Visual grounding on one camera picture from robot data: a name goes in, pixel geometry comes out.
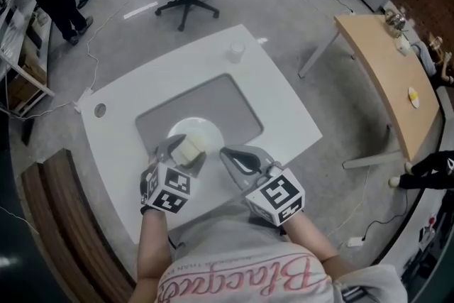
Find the gray floor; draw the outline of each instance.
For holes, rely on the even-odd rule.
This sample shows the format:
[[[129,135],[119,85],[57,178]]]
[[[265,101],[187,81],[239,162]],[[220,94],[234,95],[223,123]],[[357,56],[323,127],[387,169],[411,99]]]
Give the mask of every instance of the gray floor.
[[[306,213],[324,233],[332,232],[359,204],[369,170],[367,167],[344,170],[341,163],[397,147],[393,132],[387,131],[389,121],[377,92],[359,64],[350,58],[352,51],[344,40],[337,40],[304,80],[297,76],[299,66],[333,27],[333,16],[345,13],[347,8],[336,0],[207,0],[221,10],[220,18],[213,19],[210,12],[194,9],[189,13],[183,33],[177,31],[182,9],[163,12],[161,17],[150,9],[123,19],[124,14],[154,1],[167,2],[91,0],[82,13],[93,15],[94,25],[73,48],[54,29],[49,79],[50,88],[57,96],[43,100],[33,112],[76,101],[92,83],[95,61],[87,56],[87,41],[114,13],[116,15],[91,43],[92,53],[100,59],[95,90],[157,56],[242,23],[256,38],[267,39],[263,48],[293,86],[323,134],[318,143],[289,166],[306,190]],[[360,0],[341,1],[356,13],[370,12]],[[435,149],[440,125],[438,118],[420,158]],[[101,227],[121,261],[135,275],[136,247],[104,189],[80,115],[69,105],[40,117],[28,148],[18,139],[18,127],[16,123],[11,126],[16,175],[33,161],[44,160],[61,148],[71,150],[84,191]],[[403,212],[404,193],[387,186],[387,180],[402,170],[400,162],[370,168],[364,202],[348,223],[330,235],[337,246],[349,237],[362,236],[374,219],[384,221]],[[409,193],[410,205],[415,196],[415,192]],[[370,264],[401,221],[395,219],[386,226],[373,226],[362,248],[349,249],[343,245],[342,254],[358,266]]]

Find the desk leg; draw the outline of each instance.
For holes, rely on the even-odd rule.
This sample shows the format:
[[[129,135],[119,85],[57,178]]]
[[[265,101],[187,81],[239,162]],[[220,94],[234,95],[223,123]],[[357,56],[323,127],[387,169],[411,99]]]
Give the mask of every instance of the desk leg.
[[[403,158],[402,152],[400,150],[397,150],[395,152],[382,153],[372,155],[370,157],[348,160],[342,163],[342,166],[344,170],[349,170],[351,168],[367,167],[368,165],[394,162],[395,160],[399,160],[402,158]]]
[[[328,48],[332,42],[338,37],[339,35],[339,30],[336,27],[336,31],[331,34],[327,39],[323,41],[322,44],[316,49],[314,54],[309,58],[309,60],[306,62],[306,64],[300,69],[298,72],[299,78],[303,78],[306,72],[309,71],[309,68],[312,67],[312,65],[318,60],[318,58],[325,52],[326,48]]]

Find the sneaker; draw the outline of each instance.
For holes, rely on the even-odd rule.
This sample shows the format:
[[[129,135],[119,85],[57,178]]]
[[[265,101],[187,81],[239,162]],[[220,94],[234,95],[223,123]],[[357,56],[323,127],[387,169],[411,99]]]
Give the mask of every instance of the sneaker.
[[[77,9],[82,9],[84,6],[86,6],[88,3],[88,0],[81,0],[79,2],[79,5],[77,6]]]
[[[391,177],[388,181],[388,184],[391,188],[397,188],[400,183],[400,177]]]
[[[79,43],[79,37],[77,35],[74,35],[68,40],[68,42],[72,45],[76,45]]]
[[[90,28],[90,26],[93,24],[93,17],[87,16],[85,18],[85,21],[87,22],[87,25],[83,27],[80,31],[77,31],[80,35],[84,35],[87,32],[88,28]]]
[[[411,171],[411,169],[413,168],[413,165],[410,162],[405,162],[404,168],[405,168],[405,172],[408,175],[413,175],[413,172]]]

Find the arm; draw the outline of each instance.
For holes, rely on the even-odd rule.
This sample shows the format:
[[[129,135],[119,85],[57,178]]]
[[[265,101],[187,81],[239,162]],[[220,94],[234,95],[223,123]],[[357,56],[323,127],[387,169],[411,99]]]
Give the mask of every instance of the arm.
[[[157,284],[172,264],[167,242],[167,221],[164,212],[147,210],[143,215],[137,257],[137,285],[129,303],[152,303]]]
[[[444,81],[444,82],[450,82],[450,77],[446,74],[446,69],[448,68],[448,62],[449,62],[449,59],[448,57],[444,57],[443,58],[443,68],[441,69],[441,79]]]
[[[292,243],[303,246],[320,260],[323,268],[333,280],[355,271],[355,268],[344,261],[336,248],[329,242],[316,226],[300,211],[283,224]]]

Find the desk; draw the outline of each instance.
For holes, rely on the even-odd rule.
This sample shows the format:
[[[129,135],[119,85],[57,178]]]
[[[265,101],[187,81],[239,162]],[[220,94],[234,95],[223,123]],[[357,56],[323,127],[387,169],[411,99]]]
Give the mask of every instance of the desk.
[[[402,157],[413,160],[424,142],[438,112],[438,101],[417,56],[403,56],[384,27],[384,16],[336,16],[336,29],[317,48],[300,69],[302,78],[324,50],[341,34],[355,52],[389,114],[399,140],[400,150],[350,160],[344,168],[363,167]],[[415,109],[408,97],[413,87],[419,95]]]
[[[238,64],[226,59],[226,51],[235,41],[245,45]],[[139,241],[142,221],[140,174],[148,166],[148,154],[135,118],[225,74],[233,78],[262,124],[262,133],[249,145],[265,149],[285,165],[321,138],[299,97],[243,25],[196,40],[120,77],[87,97],[81,111],[99,174],[113,207],[135,243]],[[98,104],[106,106],[101,118],[94,115]],[[184,214],[167,214],[169,230],[239,193],[226,169],[221,168],[219,172],[226,178],[202,180],[198,193],[184,207]]]

